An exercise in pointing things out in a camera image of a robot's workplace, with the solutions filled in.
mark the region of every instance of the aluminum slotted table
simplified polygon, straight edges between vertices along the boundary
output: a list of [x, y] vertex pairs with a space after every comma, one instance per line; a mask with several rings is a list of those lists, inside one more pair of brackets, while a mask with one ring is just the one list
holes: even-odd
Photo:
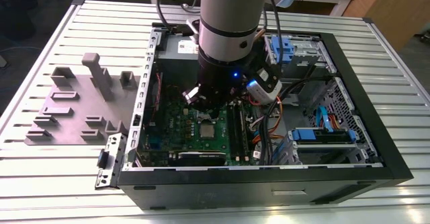
[[[168, 22], [189, 15], [164, 6]], [[370, 100], [411, 168], [414, 179], [379, 188], [339, 205], [141, 211], [121, 190], [94, 191], [102, 146], [26, 146], [25, 134], [49, 94], [54, 67], [89, 74], [80, 59], [97, 52], [110, 75], [140, 74], [153, 5], [74, 0], [0, 118], [0, 219], [167, 223], [430, 222], [430, 97], [368, 21], [281, 14], [283, 30], [332, 33]], [[268, 13], [268, 27], [275, 28]]]

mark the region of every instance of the side panel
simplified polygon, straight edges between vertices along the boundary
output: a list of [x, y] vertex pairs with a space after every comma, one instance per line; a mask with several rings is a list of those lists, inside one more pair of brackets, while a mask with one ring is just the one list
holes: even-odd
[[141, 209], [221, 208], [339, 203], [383, 181], [120, 186]]

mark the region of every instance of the blue drive bracket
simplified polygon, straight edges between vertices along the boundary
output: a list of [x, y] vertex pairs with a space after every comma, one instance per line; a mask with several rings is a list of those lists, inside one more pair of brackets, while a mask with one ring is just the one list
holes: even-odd
[[271, 47], [273, 49], [273, 53], [276, 56], [276, 62], [277, 64], [288, 64], [292, 60], [293, 57], [293, 46], [289, 42], [289, 39], [281, 39], [281, 44], [283, 44], [283, 57], [281, 57], [281, 62], [279, 62], [279, 38], [277, 36], [271, 37]]
[[355, 136], [355, 132], [354, 132], [354, 130], [348, 130], [348, 135], [350, 135], [350, 137], [351, 137], [351, 142], [355, 142], [356, 141], [356, 136]]
[[316, 110], [316, 118], [315, 118], [316, 127], [319, 126], [320, 118], [324, 123], [324, 128], [328, 130], [328, 132], [332, 132], [334, 129], [331, 128], [331, 125], [329, 125], [327, 109], [323, 106], [319, 106]]
[[291, 131], [292, 140], [316, 140], [313, 129], [295, 129]]

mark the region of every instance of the metal bracket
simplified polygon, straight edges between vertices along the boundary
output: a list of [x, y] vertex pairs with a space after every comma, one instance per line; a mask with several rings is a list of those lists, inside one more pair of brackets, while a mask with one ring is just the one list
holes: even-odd
[[97, 167], [100, 168], [96, 176], [94, 189], [117, 189], [117, 180], [124, 160], [124, 150], [127, 137], [121, 133], [108, 137], [105, 148], [101, 149]]

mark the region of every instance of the white label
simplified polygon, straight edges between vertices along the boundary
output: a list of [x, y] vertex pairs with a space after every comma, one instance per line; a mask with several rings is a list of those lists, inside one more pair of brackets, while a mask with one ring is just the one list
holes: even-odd
[[253, 151], [252, 157], [256, 159], [260, 159], [261, 153], [257, 151]]
[[263, 79], [263, 81], [267, 81], [268, 79], [268, 73], [264, 69], [260, 69], [257, 72], [257, 75], [260, 76], [260, 78]]
[[179, 54], [199, 54], [199, 46], [191, 40], [180, 40], [177, 44]]

